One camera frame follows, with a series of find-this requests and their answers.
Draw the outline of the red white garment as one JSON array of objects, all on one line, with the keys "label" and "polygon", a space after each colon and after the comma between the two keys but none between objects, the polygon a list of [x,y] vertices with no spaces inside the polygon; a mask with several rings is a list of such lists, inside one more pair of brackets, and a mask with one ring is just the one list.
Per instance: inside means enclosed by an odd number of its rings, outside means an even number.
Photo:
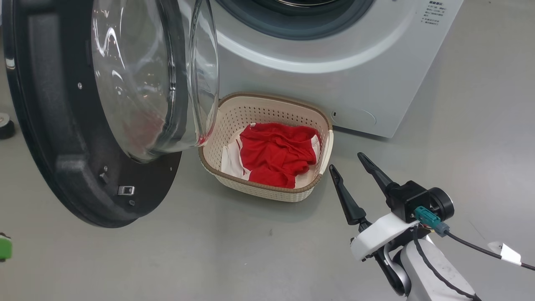
[{"label": "red white garment", "polygon": [[277,122],[252,123],[222,148],[222,173],[237,179],[286,189],[309,185],[320,159],[319,132]]}]

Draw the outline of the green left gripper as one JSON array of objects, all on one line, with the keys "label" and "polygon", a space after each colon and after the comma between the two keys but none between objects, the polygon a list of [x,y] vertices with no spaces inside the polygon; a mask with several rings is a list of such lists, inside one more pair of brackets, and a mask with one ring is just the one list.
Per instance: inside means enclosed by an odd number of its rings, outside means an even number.
[{"label": "green left gripper", "polygon": [[0,234],[0,263],[12,258],[12,240],[5,234]]}]

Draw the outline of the white washing machine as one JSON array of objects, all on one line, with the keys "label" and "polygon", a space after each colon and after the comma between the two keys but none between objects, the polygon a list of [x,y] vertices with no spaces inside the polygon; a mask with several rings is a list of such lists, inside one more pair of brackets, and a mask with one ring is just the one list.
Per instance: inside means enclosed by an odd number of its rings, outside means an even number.
[{"label": "white washing machine", "polygon": [[211,0],[220,93],[311,103],[392,138],[463,0]]}]

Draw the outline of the cream perforated laundry basket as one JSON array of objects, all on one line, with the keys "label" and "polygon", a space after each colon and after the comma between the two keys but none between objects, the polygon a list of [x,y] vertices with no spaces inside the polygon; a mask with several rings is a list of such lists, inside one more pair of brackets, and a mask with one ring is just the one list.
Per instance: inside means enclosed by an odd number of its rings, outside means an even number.
[{"label": "cream perforated laundry basket", "polygon": [[[266,186],[222,172],[222,151],[247,125],[278,122],[289,126],[307,126],[319,132],[319,159],[304,176],[298,177],[296,189]],[[233,93],[224,97],[217,108],[211,136],[199,148],[199,159],[218,181],[230,189],[280,202],[296,203],[306,199],[322,179],[333,148],[333,126],[318,107],[287,97],[259,93]]]}]

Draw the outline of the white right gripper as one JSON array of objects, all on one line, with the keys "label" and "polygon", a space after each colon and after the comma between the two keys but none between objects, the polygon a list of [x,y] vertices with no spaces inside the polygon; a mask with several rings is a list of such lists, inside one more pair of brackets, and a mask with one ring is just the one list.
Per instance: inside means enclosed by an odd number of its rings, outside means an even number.
[{"label": "white right gripper", "polygon": [[[399,187],[399,184],[392,181],[375,163],[372,162],[363,152],[357,153],[361,164],[380,187],[386,200],[390,200],[390,190]],[[350,251],[357,261],[372,255],[378,249],[403,234],[407,229],[418,225],[419,221],[405,222],[394,213],[386,214],[371,223],[366,218],[366,211],[359,207],[352,195],[346,189],[344,180],[334,165],[329,166],[336,194],[343,209],[348,225],[358,225],[359,234],[350,243]]]}]

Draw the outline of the round glass washing machine door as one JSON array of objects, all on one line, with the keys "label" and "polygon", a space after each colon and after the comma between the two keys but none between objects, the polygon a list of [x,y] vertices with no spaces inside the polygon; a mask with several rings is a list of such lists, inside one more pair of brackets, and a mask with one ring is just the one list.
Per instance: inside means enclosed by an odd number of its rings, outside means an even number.
[{"label": "round glass washing machine door", "polygon": [[117,228],[166,197],[219,103],[210,0],[0,0],[6,77],[42,177]]}]

